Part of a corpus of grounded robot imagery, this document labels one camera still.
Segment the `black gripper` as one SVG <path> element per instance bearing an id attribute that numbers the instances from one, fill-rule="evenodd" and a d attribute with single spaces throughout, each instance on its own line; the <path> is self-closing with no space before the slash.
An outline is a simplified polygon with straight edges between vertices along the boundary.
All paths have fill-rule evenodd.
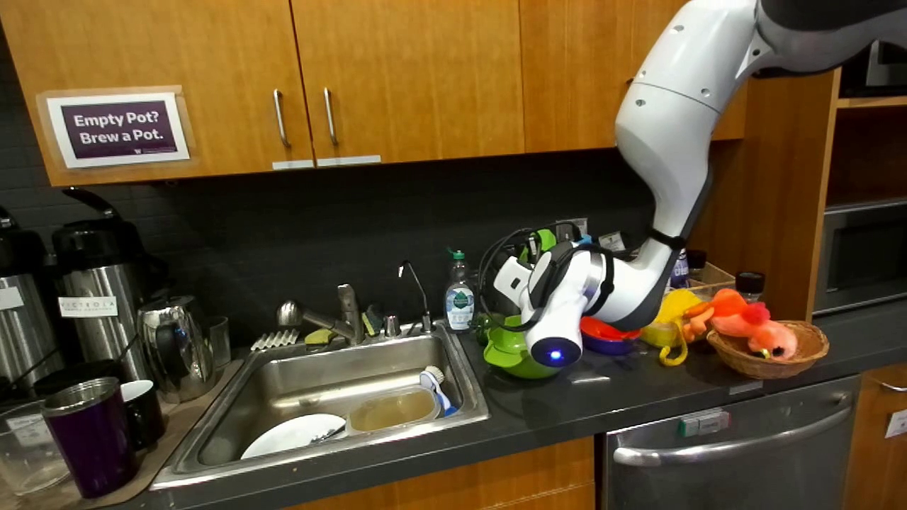
<path id="1" fill-rule="evenodd" d="M 487 286 L 497 311 L 530 316 L 537 311 L 534 288 L 541 279 L 541 251 L 529 240 L 506 243 L 492 258 Z"/>

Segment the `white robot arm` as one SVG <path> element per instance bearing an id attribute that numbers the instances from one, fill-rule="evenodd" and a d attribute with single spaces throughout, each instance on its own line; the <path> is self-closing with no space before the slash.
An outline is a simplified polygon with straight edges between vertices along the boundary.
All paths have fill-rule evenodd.
<path id="1" fill-rule="evenodd" d="M 643 243 L 618 255 L 591 237 L 507 258 L 495 278 L 519 309 L 534 362 L 574 369 L 582 319 L 618 328 L 655 319 L 701 211 L 714 124 L 750 77 L 822 74 L 873 41 L 907 44 L 907 0 L 686 0 L 639 68 L 616 116 L 616 142 L 655 199 Z"/>

